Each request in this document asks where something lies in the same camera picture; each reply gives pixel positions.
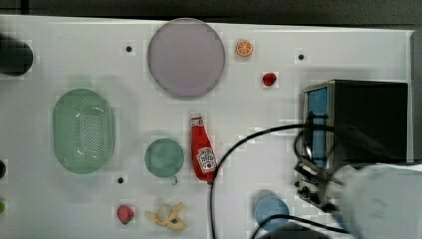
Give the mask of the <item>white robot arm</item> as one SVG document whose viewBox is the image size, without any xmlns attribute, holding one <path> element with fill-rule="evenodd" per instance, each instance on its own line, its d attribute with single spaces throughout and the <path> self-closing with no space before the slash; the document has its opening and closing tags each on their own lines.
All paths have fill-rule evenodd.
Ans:
<svg viewBox="0 0 422 239">
<path fill-rule="evenodd" d="M 344 166 L 327 185 L 325 198 L 356 239 L 422 239 L 419 165 Z"/>
</svg>

